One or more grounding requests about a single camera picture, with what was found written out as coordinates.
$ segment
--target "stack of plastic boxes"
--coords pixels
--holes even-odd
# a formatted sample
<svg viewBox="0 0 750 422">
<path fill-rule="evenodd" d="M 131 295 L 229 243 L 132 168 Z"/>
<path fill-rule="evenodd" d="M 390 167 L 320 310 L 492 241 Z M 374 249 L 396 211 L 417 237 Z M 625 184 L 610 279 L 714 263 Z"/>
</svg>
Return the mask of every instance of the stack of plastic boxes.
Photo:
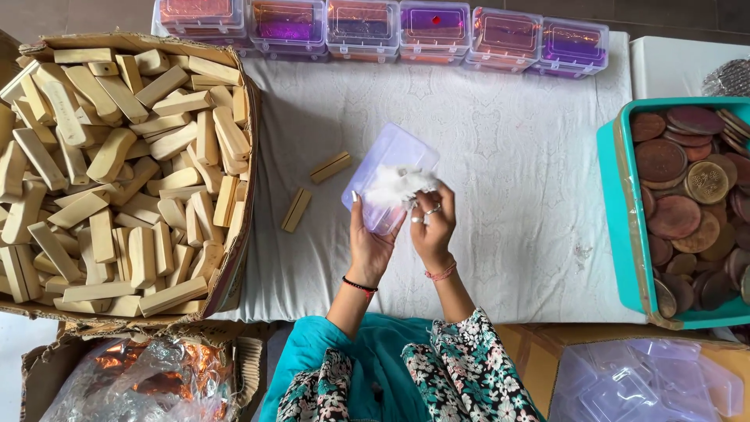
<svg viewBox="0 0 750 422">
<path fill-rule="evenodd" d="M 401 6 L 401 60 L 458 66 L 471 45 L 468 3 L 416 2 Z"/>
<path fill-rule="evenodd" d="M 582 79 L 607 67 L 609 27 L 545 17 L 538 40 L 541 58 L 528 72 Z"/>
<path fill-rule="evenodd" d="M 323 0 L 252 0 L 250 39 L 266 59 L 328 61 Z"/>
<path fill-rule="evenodd" d="M 398 57 L 398 3 L 328 0 L 325 43 L 336 59 L 394 63 Z"/>
<path fill-rule="evenodd" d="M 170 35 L 218 46 L 232 46 L 242 56 L 253 50 L 248 38 L 245 0 L 157 0 L 159 25 Z"/>
<path fill-rule="evenodd" d="M 743 412 L 743 381 L 693 342 L 576 345 L 559 367 L 549 422 L 721 422 Z"/>
<path fill-rule="evenodd" d="M 472 44 L 463 67 L 520 74 L 542 56 L 542 16 L 475 8 Z"/>
</svg>

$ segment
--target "floor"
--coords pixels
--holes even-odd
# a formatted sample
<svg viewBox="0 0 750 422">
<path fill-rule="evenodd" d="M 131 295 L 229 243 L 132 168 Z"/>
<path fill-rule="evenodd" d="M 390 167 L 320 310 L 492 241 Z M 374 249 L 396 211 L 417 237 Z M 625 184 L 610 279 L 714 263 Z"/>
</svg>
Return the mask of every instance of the floor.
<svg viewBox="0 0 750 422">
<path fill-rule="evenodd" d="M 655 35 L 750 45 L 749 0 L 469 0 L 474 6 L 605 23 L 631 38 Z M 38 35 L 150 32 L 153 0 L 2 0 L 0 29 Z"/>
</svg>

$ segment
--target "white cotton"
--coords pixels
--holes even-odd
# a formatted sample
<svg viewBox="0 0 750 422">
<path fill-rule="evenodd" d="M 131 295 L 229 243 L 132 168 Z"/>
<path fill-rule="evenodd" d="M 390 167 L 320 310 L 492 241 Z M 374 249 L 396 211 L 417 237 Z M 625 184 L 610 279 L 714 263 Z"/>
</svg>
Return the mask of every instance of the white cotton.
<svg viewBox="0 0 750 422">
<path fill-rule="evenodd" d="M 412 209 L 416 205 L 418 191 L 436 191 L 439 183 L 431 171 L 421 168 L 378 166 L 375 180 L 362 192 L 362 196 L 377 206 L 405 206 Z"/>
</svg>

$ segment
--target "teal shirt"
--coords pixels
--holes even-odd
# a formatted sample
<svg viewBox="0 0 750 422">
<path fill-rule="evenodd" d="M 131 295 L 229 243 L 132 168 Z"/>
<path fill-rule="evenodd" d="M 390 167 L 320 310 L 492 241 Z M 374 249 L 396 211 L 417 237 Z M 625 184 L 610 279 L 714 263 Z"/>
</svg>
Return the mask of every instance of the teal shirt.
<svg viewBox="0 0 750 422">
<path fill-rule="evenodd" d="M 281 352 L 263 400 L 260 422 L 275 422 L 281 398 L 292 378 L 304 369 L 320 368 L 327 348 L 336 348 L 352 359 L 349 389 L 350 420 L 422 422 L 431 420 L 427 407 L 401 352 L 409 343 L 428 344 L 432 321 L 422 318 L 396 319 L 367 313 L 354 342 L 330 321 L 320 316 L 305 317 L 294 329 Z M 372 385 L 382 388 L 377 402 Z"/>
</svg>

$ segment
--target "woman's left hand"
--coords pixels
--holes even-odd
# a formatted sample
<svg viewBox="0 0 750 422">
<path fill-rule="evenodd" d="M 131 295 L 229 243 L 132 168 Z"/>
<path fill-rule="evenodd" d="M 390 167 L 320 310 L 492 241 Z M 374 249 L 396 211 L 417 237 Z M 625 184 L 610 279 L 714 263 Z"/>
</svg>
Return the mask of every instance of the woman's left hand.
<svg viewBox="0 0 750 422">
<path fill-rule="evenodd" d="M 346 272 L 346 279 L 352 283 L 375 288 L 386 272 L 388 261 L 393 254 L 396 236 L 401 230 L 406 215 L 396 223 L 390 234 L 380 236 L 370 233 L 362 218 L 362 197 L 352 192 L 352 221 L 349 227 L 349 242 L 352 249 L 352 266 Z"/>
</svg>

